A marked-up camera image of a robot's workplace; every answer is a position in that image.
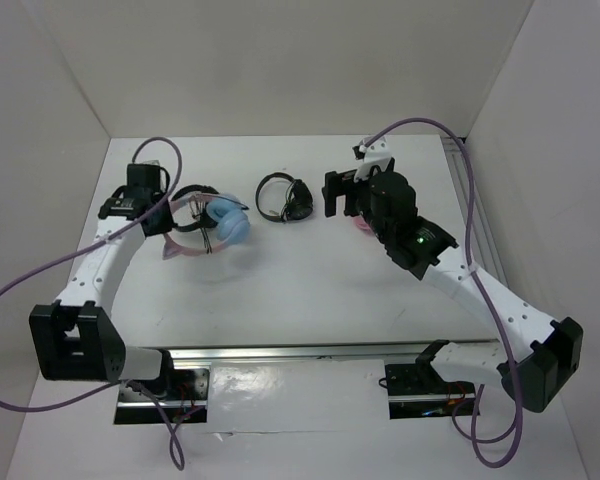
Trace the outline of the blue pink cat-ear headphones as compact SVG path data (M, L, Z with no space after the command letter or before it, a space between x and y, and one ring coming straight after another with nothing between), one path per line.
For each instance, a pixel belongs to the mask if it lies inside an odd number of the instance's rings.
M247 240L251 228L249 218L246 214L248 207L235 196L193 191L185 194L182 198L171 200L169 203L172 213L193 205L200 205L202 210L199 212L206 214L216 223L216 226L213 228L216 235L215 242L211 242L208 238L207 231L209 227L201 228L204 232L204 246L202 248L178 244L169 233L165 233L163 235L163 260L171 260L179 256L199 257L212 255Z

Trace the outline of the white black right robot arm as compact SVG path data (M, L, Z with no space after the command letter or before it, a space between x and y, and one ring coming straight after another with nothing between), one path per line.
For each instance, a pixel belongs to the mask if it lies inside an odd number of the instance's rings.
M353 171L332 171L325 175L322 195L326 216L335 215L343 197L345 214L361 216L396 265L496 335L488 343L430 344L416 360L421 388L437 392L452 382L501 387L523 409L541 413L577 371L581 325L536 309L470 261L450 233L419 215L415 190L404 176L375 169L358 180Z

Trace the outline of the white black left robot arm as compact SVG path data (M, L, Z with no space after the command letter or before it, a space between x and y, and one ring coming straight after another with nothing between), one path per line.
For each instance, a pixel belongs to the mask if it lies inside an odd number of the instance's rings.
M125 344L111 318L116 293L134 255L173 225L166 170L133 163L127 182L100 207L96 234L73 278L53 303L37 305L29 325L42 376L51 381L136 381L156 399L176 390L164 349Z

